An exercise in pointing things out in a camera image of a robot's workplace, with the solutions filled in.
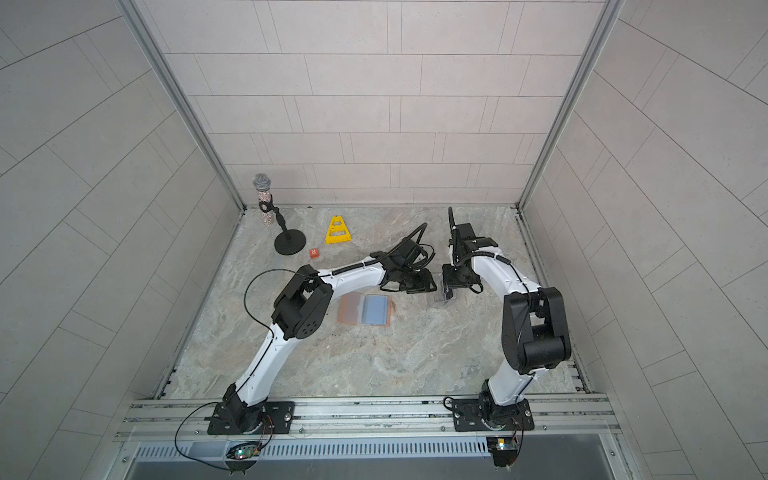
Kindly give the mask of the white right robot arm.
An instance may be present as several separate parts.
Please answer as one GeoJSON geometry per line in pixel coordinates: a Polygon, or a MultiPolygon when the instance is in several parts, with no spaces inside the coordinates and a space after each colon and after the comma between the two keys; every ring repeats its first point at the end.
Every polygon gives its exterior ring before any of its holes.
{"type": "Polygon", "coordinates": [[[529,410],[527,387],[544,370],[569,359],[572,346],[564,299],[555,287],[528,279],[489,237],[458,224],[448,209],[450,262],[442,266],[442,291],[449,300],[458,289],[475,294],[488,286],[502,301],[500,342],[504,360],[485,380],[478,396],[478,416],[489,429],[524,429],[529,410]]]}

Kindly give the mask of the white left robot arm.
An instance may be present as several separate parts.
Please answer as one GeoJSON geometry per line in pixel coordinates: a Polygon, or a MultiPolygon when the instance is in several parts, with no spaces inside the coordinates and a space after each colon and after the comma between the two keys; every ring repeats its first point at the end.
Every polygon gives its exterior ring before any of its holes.
{"type": "Polygon", "coordinates": [[[395,293],[437,290],[427,268],[435,253],[420,243],[427,226],[422,223],[389,251],[373,252],[351,265],[332,270],[304,265],[293,273],[274,301],[272,324],[262,346],[216,407],[213,418],[227,424],[226,432],[256,429],[277,374],[296,345],[319,329],[333,301],[375,286],[387,292],[392,282],[397,284],[395,293]]]}

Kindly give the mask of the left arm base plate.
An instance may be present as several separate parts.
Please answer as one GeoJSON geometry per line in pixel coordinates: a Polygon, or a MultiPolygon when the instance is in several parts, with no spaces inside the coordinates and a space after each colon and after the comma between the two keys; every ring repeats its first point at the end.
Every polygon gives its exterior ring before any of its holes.
{"type": "Polygon", "coordinates": [[[255,406],[242,402],[216,404],[213,414],[206,417],[209,435],[288,434],[293,420],[295,403],[265,401],[255,406]]]}

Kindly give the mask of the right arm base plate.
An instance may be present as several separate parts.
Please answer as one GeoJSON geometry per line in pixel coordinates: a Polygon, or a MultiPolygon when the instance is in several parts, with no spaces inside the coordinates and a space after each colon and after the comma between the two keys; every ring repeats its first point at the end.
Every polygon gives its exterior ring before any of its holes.
{"type": "Polygon", "coordinates": [[[445,397],[444,406],[453,415],[457,432],[532,431],[535,423],[527,399],[500,406],[489,395],[459,399],[445,397]]]}

